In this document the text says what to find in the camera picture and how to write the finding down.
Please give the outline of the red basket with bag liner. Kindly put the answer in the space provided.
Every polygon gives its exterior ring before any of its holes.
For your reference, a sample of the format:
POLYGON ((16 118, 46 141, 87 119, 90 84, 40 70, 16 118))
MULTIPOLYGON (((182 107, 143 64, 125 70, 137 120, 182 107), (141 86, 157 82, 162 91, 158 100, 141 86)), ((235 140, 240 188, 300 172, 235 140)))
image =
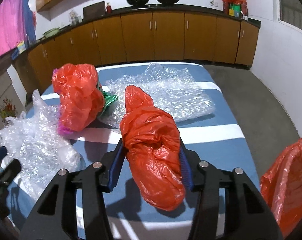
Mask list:
POLYGON ((260 190, 287 237, 302 219, 302 138, 287 146, 261 176, 260 190))

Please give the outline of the lower wooden kitchen cabinets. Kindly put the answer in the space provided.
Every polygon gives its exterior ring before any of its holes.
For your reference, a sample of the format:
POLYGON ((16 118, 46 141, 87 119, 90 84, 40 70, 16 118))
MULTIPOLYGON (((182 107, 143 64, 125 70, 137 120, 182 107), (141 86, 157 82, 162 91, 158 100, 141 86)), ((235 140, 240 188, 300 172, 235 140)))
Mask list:
POLYGON ((116 10, 34 44, 12 64, 28 94, 45 91, 54 69, 66 63, 209 61, 250 67, 260 26, 258 20, 187 5, 116 10))

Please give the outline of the black wok with ladle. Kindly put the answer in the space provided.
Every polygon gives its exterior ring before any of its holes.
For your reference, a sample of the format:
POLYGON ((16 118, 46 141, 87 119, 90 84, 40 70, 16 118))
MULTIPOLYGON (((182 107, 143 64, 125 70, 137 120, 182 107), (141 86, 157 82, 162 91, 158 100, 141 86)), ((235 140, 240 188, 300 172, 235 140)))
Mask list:
POLYGON ((149 0, 127 0, 127 3, 133 7, 143 7, 149 0))

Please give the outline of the red plastic bag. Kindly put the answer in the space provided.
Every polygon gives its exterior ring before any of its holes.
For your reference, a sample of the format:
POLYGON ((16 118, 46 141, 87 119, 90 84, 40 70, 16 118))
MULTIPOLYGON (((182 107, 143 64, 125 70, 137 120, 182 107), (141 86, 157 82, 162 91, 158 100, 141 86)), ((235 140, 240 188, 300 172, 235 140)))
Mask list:
POLYGON ((96 119, 104 106, 97 83, 98 73, 91 64, 67 63, 54 70, 52 85, 60 96, 58 124, 80 132, 96 119))
POLYGON ((120 131, 133 179, 148 204, 173 211, 185 198, 176 123, 134 85, 125 89, 125 107, 120 131))

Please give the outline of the red bottle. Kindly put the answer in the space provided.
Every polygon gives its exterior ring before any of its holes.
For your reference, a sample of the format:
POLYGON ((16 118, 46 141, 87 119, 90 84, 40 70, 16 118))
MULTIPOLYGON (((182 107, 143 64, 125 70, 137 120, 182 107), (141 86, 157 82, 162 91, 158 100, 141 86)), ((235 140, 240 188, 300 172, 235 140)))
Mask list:
POLYGON ((109 2, 107 3, 107 6, 106 6, 106 12, 107 12, 107 14, 111 14, 112 13, 112 7, 111 7, 111 5, 110 5, 109 2))

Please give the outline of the white flower-decal cabinet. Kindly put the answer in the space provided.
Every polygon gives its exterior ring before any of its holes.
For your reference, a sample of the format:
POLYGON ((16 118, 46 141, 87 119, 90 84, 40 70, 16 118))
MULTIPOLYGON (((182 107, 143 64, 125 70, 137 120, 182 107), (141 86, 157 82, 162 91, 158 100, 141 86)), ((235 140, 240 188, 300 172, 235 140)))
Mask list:
POLYGON ((11 77, 5 72, 0 76, 0 129, 7 125, 7 117, 19 117, 24 110, 24 105, 12 85, 11 77))

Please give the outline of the large clear bubble wrap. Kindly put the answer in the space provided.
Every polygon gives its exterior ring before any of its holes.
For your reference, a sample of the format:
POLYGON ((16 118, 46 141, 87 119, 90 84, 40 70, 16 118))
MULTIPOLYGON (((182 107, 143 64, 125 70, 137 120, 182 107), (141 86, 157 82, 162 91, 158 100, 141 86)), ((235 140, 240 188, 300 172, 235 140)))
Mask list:
POLYGON ((32 102, 32 117, 27 118, 22 112, 18 118, 6 118, 7 125, 0 129, 0 146, 7 148, 6 163, 19 160, 24 189, 38 200, 60 169, 79 170, 81 155, 70 140, 58 134, 58 106, 47 105, 38 90, 34 90, 32 102))

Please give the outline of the red bag on counter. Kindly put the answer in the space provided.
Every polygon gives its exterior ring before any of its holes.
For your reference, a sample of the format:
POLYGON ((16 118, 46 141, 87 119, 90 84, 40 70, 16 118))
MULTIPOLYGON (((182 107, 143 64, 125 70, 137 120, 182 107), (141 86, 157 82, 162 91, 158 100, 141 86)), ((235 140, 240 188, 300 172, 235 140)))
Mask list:
POLYGON ((229 4, 240 4, 241 5, 241 17, 248 16, 248 8, 246 0, 222 0, 223 2, 223 12, 227 15, 229 10, 229 4))

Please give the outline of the green yellow containers on counter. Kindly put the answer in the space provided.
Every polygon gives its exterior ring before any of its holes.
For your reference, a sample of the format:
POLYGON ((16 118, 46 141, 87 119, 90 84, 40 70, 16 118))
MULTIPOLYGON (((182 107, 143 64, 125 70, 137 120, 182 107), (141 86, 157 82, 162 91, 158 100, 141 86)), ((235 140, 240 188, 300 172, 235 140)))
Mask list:
POLYGON ((234 17, 241 17, 241 5, 230 3, 228 14, 234 17))

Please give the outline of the pink hanging cloth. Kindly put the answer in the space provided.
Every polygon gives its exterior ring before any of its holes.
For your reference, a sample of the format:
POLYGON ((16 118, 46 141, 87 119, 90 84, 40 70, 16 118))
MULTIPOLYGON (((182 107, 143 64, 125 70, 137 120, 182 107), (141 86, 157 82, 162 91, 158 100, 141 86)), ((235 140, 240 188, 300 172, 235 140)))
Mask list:
POLYGON ((16 49, 23 42, 25 47, 36 43, 36 13, 29 7, 29 0, 3 0, 0 5, 0 56, 16 49))

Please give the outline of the clear jar on counter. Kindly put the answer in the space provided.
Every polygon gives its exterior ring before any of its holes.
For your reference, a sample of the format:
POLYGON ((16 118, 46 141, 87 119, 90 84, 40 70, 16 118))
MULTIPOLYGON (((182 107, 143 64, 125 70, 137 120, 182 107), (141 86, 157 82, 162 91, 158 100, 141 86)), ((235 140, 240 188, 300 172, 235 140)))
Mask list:
POLYGON ((74 10, 71 10, 71 12, 69 13, 69 20, 71 26, 78 25, 82 22, 82 17, 74 10))

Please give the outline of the barred window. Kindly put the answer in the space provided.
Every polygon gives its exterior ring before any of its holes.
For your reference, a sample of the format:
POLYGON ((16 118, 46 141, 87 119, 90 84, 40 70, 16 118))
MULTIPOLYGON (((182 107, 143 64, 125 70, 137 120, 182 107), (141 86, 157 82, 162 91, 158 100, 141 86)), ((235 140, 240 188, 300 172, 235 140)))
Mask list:
POLYGON ((299 0, 279 0, 281 22, 302 31, 302 4, 299 0))

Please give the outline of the green basin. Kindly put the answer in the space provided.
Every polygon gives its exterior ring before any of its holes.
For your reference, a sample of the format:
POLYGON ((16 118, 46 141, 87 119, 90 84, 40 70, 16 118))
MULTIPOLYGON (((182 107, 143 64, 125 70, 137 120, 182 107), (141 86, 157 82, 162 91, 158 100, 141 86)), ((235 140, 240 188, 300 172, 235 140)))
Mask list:
POLYGON ((46 31, 46 32, 43 34, 43 36, 44 36, 44 38, 49 38, 49 37, 52 37, 52 36, 58 34, 59 32, 60 32, 60 29, 59 29, 59 28, 52 28, 52 29, 46 31))

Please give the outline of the blue white striped table mat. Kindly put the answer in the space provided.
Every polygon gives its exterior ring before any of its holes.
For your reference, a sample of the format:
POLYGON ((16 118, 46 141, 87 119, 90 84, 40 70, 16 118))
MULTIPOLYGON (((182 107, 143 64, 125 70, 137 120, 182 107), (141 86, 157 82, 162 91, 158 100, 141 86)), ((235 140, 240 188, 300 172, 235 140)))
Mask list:
MULTIPOLYGON (((231 171, 242 168, 255 186, 259 179, 244 134, 229 109, 219 86, 204 67, 194 63, 164 62, 163 66, 187 69, 215 104, 212 115, 178 123, 187 149, 215 167, 231 171)), ((87 167, 115 149, 120 132, 94 121, 71 143, 87 167)), ((129 164, 124 162, 117 186, 104 195, 108 219, 115 239, 186 239, 198 195, 187 192, 184 202, 174 211, 157 210, 146 203, 133 181, 129 164)))

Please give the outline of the magenta foil wrapper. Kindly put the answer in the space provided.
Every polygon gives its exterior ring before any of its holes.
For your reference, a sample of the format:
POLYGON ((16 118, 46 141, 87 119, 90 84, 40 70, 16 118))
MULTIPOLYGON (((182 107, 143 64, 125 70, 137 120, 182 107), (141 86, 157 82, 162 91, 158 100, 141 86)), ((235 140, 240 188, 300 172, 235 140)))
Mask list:
POLYGON ((69 129, 61 124, 58 125, 57 131, 58 131, 58 134, 60 134, 62 136, 67 136, 74 132, 72 129, 69 129))

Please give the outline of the green foil wrapper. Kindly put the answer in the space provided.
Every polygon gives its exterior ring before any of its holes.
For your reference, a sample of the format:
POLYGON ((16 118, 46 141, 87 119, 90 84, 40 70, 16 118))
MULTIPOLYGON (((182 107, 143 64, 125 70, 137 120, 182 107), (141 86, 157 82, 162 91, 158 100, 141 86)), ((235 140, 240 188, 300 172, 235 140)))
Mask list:
POLYGON ((103 109, 97 115, 97 117, 100 117, 111 104, 113 104, 114 102, 116 102, 118 100, 118 96, 116 94, 112 94, 108 90, 104 90, 103 87, 102 87, 102 85, 101 85, 101 83, 99 81, 97 83, 97 88, 102 93, 102 95, 104 97, 104 106, 103 106, 103 109))

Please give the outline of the dark cutting board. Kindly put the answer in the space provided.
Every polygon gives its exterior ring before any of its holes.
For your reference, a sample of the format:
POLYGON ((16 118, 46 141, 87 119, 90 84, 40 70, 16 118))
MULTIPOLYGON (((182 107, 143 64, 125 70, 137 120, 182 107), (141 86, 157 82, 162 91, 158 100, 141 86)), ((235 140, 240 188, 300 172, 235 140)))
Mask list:
POLYGON ((105 15, 105 1, 94 3, 83 8, 83 20, 91 21, 94 18, 105 15))

